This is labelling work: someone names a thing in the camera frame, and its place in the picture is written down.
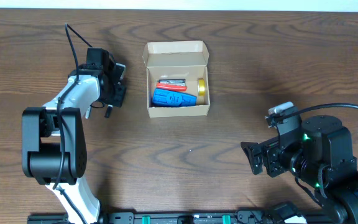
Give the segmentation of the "black whiteboard marker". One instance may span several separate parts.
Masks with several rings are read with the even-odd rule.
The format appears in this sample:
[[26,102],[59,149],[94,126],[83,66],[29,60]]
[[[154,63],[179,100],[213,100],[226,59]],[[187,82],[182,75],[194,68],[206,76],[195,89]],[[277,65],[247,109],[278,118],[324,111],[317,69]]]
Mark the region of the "black whiteboard marker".
[[110,117],[111,112],[112,112],[112,109],[113,109],[113,105],[108,105],[108,106],[107,106],[107,109],[106,109],[106,112],[105,112],[105,115],[104,115],[105,118],[109,118],[109,117]]

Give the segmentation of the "black cap Sharpie marker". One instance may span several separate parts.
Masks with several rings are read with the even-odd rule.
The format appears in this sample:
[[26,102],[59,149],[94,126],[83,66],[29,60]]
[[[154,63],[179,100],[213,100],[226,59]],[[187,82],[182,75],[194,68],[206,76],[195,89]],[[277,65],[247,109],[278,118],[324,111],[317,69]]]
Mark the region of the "black cap Sharpie marker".
[[88,118],[90,117],[91,110],[92,110],[92,107],[91,107],[91,106],[86,110],[86,113],[85,113],[85,118],[86,118],[86,119],[88,119]]

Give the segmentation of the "blue plastic tool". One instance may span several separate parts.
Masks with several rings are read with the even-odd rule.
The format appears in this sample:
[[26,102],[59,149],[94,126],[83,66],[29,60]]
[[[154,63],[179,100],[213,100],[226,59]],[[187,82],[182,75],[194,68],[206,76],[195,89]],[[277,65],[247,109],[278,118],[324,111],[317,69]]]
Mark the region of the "blue plastic tool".
[[159,88],[155,89],[152,97],[153,104],[166,107],[195,106],[196,101],[196,96]]

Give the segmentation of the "red black stapler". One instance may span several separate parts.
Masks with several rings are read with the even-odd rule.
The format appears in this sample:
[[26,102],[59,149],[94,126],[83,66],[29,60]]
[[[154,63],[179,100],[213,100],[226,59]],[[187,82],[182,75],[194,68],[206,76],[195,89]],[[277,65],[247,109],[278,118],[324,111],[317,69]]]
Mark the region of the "red black stapler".
[[159,80],[156,87],[163,90],[170,91],[186,91],[186,80],[185,79],[165,79]]

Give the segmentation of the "yellow tape roll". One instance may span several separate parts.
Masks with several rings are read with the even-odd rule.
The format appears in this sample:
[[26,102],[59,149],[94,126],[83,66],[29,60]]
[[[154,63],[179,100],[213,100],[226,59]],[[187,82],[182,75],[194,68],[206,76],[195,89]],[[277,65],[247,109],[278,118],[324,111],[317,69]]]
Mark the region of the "yellow tape roll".
[[206,84],[205,84],[205,80],[200,78],[198,79],[198,83],[197,83],[197,89],[198,89],[198,95],[199,96],[204,96],[206,93]]

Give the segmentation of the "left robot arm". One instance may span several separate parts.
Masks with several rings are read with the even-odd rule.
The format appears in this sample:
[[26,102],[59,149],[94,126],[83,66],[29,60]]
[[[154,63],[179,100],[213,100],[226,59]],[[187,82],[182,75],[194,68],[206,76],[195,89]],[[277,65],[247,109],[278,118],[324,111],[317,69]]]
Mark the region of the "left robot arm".
[[22,170],[57,196],[68,223],[109,221],[86,181],[82,119],[88,118],[95,102],[107,107],[106,118],[114,107],[122,106],[125,70],[107,50],[90,47],[86,62],[69,74],[68,83],[54,99],[23,111]]

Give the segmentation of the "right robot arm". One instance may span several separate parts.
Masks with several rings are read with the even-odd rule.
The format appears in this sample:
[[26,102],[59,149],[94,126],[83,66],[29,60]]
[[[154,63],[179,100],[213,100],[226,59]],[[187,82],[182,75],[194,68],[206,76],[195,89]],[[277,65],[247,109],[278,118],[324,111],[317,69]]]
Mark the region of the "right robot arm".
[[268,111],[268,126],[277,136],[261,143],[242,142],[253,174],[274,178],[290,172],[298,185],[333,223],[358,223],[358,168],[351,132],[329,115],[302,119],[301,114],[324,108],[354,108],[330,103],[299,110],[287,102]]

